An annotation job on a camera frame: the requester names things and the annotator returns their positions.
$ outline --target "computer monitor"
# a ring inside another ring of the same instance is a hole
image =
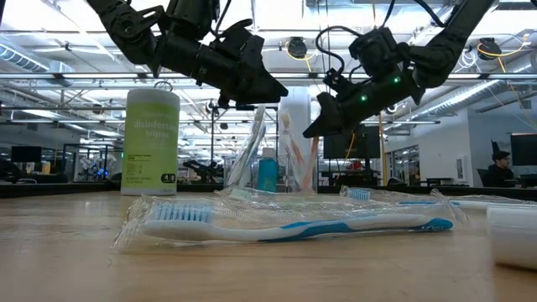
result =
[[[537,134],[511,135],[513,166],[537,165]]]
[[[39,163],[41,162],[41,147],[37,146],[12,146],[11,161],[14,163]]]
[[[380,159],[380,135],[378,127],[362,126],[355,131],[351,146],[352,133],[326,136],[323,138],[324,159]]]

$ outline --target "white lid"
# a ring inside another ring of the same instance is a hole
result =
[[[275,159],[276,158],[276,149],[274,148],[263,148],[263,157],[265,158],[271,158],[271,159]]]

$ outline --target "white container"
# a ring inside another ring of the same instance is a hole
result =
[[[127,96],[122,195],[177,192],[177,138],[180,99],[159,89]]]
[[[489,204],[487,223],[496,263],[537,269],[537,206]]]

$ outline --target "chair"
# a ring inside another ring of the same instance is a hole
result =
[[[481,183],[483,186],[490,186],[488,183],[487,183],[487,174],[488,174],[488,170],[486,169],[477,169],[477,173],[479,174],[479,178],[481,179]]]

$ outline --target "person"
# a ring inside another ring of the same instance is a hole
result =
[[[513,180],[513,171],[509,168],[509,152],[497,151],[493,154],[494,164],[488,167],[485,175],[483,186],[509,188],[514,187],[515,183],[507,180]]]

